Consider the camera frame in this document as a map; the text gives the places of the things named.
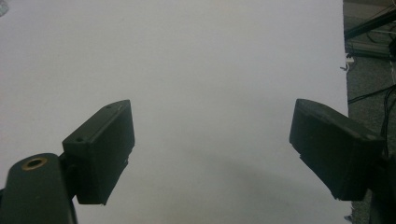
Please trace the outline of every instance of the white surface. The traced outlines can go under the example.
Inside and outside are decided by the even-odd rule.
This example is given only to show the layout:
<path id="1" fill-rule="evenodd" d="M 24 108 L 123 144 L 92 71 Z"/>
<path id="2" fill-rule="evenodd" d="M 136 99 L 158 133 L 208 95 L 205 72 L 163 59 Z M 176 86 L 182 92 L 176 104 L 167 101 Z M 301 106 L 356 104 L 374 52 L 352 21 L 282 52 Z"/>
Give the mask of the white surface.
<path id="1" fill-rule="evenodd" d="M 296 98 L 347 112 L 342 1 L 21 1 L 0 18 L 0 184 L 103 105 L 136 146 L 88 223 L 345 223 L 289 144 Z"/>

